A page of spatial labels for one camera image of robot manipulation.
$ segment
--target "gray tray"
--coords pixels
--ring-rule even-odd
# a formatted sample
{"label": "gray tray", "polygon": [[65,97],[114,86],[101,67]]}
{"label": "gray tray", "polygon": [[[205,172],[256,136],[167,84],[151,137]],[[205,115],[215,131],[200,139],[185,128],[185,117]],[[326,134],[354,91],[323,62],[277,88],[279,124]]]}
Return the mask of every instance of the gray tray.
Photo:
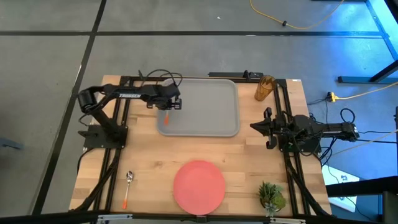
{"label": "gray tray", "polygon": [[238,91],[231,80],[184,78],[181,110],[158,110],[157,129],[166,136],[231,137],[239,131]]}

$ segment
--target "metal spoon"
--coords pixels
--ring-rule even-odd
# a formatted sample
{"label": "metal spoon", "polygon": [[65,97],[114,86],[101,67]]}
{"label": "metal spoon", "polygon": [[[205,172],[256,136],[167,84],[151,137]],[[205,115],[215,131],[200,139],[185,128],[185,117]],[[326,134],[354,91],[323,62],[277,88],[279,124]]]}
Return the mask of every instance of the metal spoon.
{"label": "metal spoon", "polygon": [[134,173],[129,171],[126,174],[126,179],[127,179],[127,190],[126,190],[126,196],[124,196],[124,201],[123,201],[123,209],[127,208],[127,195],[129,194],[129,188],[130,188],[130,183],[134,178]]}

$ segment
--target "cable connector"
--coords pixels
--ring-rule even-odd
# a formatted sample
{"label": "cable connector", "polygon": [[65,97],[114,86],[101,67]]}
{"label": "cable connector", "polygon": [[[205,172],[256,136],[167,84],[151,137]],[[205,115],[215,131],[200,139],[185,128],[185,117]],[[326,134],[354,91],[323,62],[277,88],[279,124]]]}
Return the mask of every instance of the cable connector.
{"label": "cable connector", "polygon": [[337,96],[333,92],[328,92],[328,95],[326,96],[326,100],[329,102],[336,102]]}

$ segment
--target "yellow cable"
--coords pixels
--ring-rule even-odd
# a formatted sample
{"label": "yellow cable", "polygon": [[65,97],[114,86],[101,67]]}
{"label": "yellow cable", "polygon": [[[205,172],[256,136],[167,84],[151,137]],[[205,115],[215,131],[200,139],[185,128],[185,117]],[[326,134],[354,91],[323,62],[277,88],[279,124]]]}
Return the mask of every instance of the yellow cable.
{"label": "yellow cable", "polygon": [[[339,6],[341,6],[341,4],[342,4],[343,2],[344,2],[344,0],[341,0],[340,3],[339,3],[339,5],[337,5],[337,6],[335,7],[335,9],[332,10],[332,11],[331,11],[327,16],[325,16],[321,21],[319,21],[319,22],[317,22],[317,23],[315,23],[315,24],[312,24],[312,25],[310,25],[310,26],[308,26],[308,27],[296,27],[296,26],[290,25],[290,24],[288,24],[288,23],[286,23],[286,25],[287,25],[288,27],[291,27],[291,28],[294,28],[294,29],[309,29],[309,28],[315,27],[315,26],[321,24],[322,22],[324,22],[325,20],[327,20],[327,19],[339,8]],[[258,11],[258,10],[253,6],[252,0],[250,0],[250,6],[251,6],[251,8],[252,8],[256,13],[258,13],[258,14],[260,14],[260,15],[263,15],[263,16],[265,16],[265,17],[267,17],[267,18],[270,18],[270,19],[272,19],[272,20],[274,20],[274,21],[277,21],[277,22],[280,23],[280,24],[283,24],[283,23],[284,23],[283,21],[280,21],[280,20],[276,19],[275,17],[272,17],[272,16],[270,16],[270,15],[267,15],[267,14],[265,14],[265,13],[263,13],[263,12]]]}
{"label": "yellow cable", "polygon": [[368,141],[368,142],[365,142],[365,143],[362,143],[362,144],[359,144],[359,145],[356,145],[356,146],[353,146],[353,147],[349,147],[349,148],[347,148],[347,149],[343,149],[343,150],[341,150],[340,152],[334,153],[332,156],[335,156],[335,155],[340,154],[340,153],[342,153],[342,152],[345,152],[345,151],[354,149],[354,148],[359,147],[359,146],[364,146],[364,145],[366,145],[366,144],[370,144],[370,143],[372,143],[372,142],[374,142],[374,141],[377,141],[377,140],[380,140],[380,139],[382,139],[382,138],[385,138],[385,137],[387,137],[387,136],[389,136],[389,135],[391,135],[391,134],[394,134],[394,133],[396,133],[396,132],[398,132],[398,129],[396,129],[395,131],[391,131],[390,133],[388,133],[388,134],[386,134],[386,135],[383,135],[383,136],[381,136],[381,137],[379,137],[379,138],[377,138],[377,139],[373,139],[373,140],[371,140],[371,141]]}
{"label": "yellow cable", "polygon": [[396,84],[398,84],[398,82],[395,82],[395,83],[390,84],[388,86],[385,86],[383,88],[378,88],[377,90],[372,90],[372,91],[369,91],[369,92],[366,92],[366,93],[361,93],[361,94],[353,95],[353,96],[349,96],[349,97],[338,97],[338,96],[335,95],[335,99],[336,100],[348,100],[348,99],[356,98],[356,97],[363,96],[363,95],[366,95],[366,94],[369,94],[369,93],[374,93],[375,91],[380,91],[380,90],[392,87],[393,85],[396,85]]}

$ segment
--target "potted plant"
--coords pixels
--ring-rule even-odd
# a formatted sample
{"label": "potted plant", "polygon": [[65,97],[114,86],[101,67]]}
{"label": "potted plant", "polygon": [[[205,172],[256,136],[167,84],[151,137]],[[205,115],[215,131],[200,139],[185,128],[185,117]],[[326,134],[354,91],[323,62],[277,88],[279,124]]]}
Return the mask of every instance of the potted plant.
{"label": "potted plant", "polygon": [[260,203],[266,209],[267,217],[273,217],[276,212],[286,206],[286,199],[283,197],[282,187],[269,182],[260,185]]}

